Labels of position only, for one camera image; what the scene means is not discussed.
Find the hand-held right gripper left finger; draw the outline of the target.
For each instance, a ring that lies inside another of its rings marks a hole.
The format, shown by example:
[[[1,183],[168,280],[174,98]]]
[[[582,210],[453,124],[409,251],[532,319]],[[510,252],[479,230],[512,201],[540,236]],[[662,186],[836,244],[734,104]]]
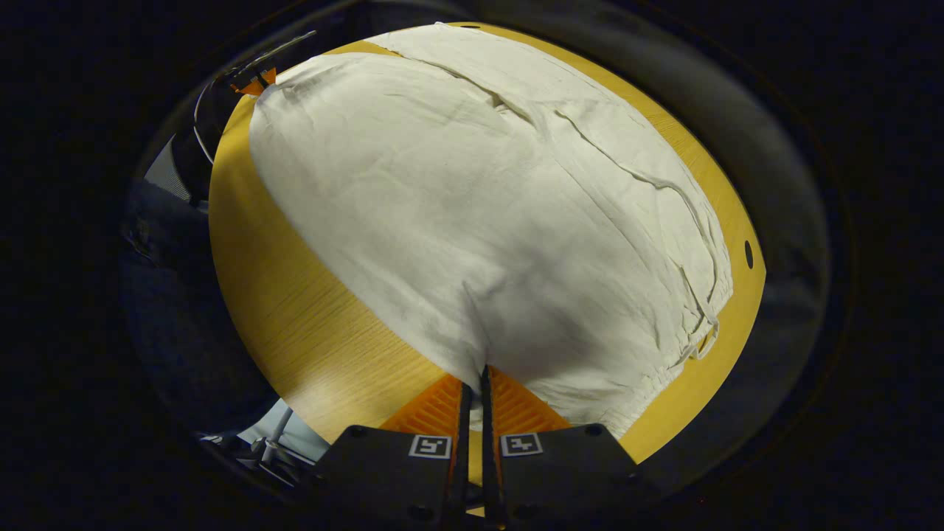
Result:
[[[468,491],[471,390],[445,375],[380,427],[350,426],[317,464],[331,528],[456,528]]]

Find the grey metal stand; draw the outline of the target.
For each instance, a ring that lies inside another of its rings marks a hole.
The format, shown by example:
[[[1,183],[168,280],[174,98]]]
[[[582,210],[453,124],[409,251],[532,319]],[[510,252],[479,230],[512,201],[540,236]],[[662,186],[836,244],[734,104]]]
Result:
[[[284,484],[296,483],[327,453],[330,443],[279,400],[253,426],[238,434],[247,444],[250,467]]]

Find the white jeans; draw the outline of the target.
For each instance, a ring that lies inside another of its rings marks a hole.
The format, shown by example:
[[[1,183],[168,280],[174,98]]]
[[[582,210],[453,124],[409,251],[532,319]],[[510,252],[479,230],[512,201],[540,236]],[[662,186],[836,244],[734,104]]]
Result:
[[[622,436],[709,352],[721,223],[634,105],[562,60],[435,24],[310,58],[249,126],[294,231],[388,329]]]

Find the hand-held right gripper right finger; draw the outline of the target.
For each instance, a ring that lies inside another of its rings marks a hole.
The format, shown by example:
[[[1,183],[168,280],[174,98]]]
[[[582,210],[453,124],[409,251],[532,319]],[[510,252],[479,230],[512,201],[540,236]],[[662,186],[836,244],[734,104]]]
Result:
[[[633,528],[650,482],[599,423],[573,426],[496,367],[482,374],[485,518],[498,528]]]

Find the person's dark clothing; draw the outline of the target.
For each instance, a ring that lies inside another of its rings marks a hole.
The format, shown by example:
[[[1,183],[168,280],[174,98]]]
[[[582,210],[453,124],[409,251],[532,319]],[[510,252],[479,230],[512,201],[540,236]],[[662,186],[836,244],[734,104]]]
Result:
[[[236,436],[279,400],[237,333],[217,280],[209,216],[142,179],[120,226],[120,291],[133,347],[188,431]]]

